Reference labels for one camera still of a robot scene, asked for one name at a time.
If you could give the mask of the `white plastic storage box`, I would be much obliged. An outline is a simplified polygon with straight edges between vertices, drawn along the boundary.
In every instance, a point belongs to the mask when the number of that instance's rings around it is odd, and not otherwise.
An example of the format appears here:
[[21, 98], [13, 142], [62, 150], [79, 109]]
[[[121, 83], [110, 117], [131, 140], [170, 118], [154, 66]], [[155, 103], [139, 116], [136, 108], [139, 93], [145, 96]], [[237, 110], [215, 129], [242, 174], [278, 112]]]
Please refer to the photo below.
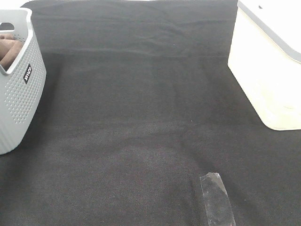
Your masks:
[[301, 127], [301, 3], [240, 0], [228, 67], [265, 126]]

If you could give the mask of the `grey perforated laundry basket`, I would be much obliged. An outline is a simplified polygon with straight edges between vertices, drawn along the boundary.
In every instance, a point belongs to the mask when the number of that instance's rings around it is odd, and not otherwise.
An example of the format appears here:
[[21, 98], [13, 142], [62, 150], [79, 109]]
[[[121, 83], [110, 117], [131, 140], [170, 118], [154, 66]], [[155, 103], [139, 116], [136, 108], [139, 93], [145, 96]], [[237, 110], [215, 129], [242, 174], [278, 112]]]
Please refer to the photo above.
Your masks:
[[14, 150], [22, 141], [39, 104], [46, 69], [28, 8], [1, 9], [0, 22], [10, 23], [11, 34], [22, 48], [8, 69], [0, 69], [0, 153]]

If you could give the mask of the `brown towel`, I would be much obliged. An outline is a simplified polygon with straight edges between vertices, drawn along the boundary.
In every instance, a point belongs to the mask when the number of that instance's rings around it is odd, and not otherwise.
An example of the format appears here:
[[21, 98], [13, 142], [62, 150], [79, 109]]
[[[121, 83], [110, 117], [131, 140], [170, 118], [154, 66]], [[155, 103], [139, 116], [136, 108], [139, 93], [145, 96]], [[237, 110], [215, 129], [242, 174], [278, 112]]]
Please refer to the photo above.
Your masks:
[[22, 42], [16, 40], [12, 34], [0, 35], [0, 65], [5, 71], [12, 65], [22, 47]]

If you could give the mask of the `clear tape strip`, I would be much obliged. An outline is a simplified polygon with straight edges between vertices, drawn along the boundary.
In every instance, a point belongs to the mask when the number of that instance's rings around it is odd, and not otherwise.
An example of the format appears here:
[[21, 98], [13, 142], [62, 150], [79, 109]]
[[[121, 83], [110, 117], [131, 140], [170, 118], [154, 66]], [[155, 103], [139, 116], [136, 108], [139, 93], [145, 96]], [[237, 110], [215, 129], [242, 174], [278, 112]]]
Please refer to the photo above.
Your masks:
[[228, 193], [219, 173], [200, 177], [200, 185], [209, 226], [235, 226]]

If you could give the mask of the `black table cloth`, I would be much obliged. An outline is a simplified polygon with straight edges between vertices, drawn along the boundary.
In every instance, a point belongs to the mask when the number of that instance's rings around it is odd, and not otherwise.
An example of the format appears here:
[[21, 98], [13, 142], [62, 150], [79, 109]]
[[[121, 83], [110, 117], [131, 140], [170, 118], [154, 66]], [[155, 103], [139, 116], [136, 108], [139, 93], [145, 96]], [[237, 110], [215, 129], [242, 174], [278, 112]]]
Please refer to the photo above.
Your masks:
[[3, 226], [205, 226], [220, 174], [238, 226], [301, 223], [301, 133], [259, 119], [227, 61], [235, 0], [25, 4], [47, 71], [0, 158]]

